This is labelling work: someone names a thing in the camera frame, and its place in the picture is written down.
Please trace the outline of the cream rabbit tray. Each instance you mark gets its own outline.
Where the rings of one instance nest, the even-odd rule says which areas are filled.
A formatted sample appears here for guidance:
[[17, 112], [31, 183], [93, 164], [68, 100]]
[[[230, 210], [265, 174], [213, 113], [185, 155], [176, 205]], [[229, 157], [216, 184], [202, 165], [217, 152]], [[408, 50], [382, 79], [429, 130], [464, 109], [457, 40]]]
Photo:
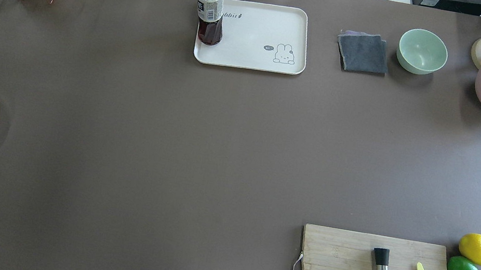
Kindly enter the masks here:
[[298, 75], [307, 63], [307, 14], [297, 7], [224, 0], [223, 36], [213, 46], [195, 40], [204, 64]]

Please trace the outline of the dark tea bottle on tray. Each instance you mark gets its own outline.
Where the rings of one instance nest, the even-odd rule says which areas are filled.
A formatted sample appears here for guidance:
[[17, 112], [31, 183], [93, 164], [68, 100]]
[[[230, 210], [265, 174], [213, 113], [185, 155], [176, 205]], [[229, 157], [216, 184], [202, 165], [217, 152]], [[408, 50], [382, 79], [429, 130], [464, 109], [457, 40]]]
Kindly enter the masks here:
[[223, 7], [225, 0], [198, 0], [198, 38], [203, 44], [216, 45], [223, 38]]

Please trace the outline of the grey folded cloth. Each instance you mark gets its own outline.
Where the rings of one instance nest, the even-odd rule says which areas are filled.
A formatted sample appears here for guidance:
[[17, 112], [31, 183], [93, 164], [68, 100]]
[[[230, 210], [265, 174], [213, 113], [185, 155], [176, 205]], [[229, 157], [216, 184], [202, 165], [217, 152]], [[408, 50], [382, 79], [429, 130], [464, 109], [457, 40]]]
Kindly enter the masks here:
[[344, 71], [385, 74], [387, 41], [380, 35], [350, 31], [338, 34], [341, 67]]

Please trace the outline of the green bowl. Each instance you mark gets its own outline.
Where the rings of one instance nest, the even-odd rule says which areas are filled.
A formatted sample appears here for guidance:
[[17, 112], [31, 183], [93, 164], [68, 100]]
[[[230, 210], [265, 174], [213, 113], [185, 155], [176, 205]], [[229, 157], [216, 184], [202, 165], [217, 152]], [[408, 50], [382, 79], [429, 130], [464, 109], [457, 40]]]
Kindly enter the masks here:
[[448, 60], [447, 47], [440, 37], [420, 28], [401, 35], [396, 55], [400, 66], [416, 75], [433, 73]]

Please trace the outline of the yellow lemon far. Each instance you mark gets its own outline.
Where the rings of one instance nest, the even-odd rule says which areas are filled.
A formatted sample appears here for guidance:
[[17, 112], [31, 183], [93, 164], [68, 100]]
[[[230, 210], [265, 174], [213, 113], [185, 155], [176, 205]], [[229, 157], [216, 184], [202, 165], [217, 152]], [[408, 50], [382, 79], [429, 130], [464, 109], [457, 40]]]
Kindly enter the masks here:
[[463, 235], [458, 242], [458, 249], [468, 260], [481, 265], [481, 234], [472, 232]]

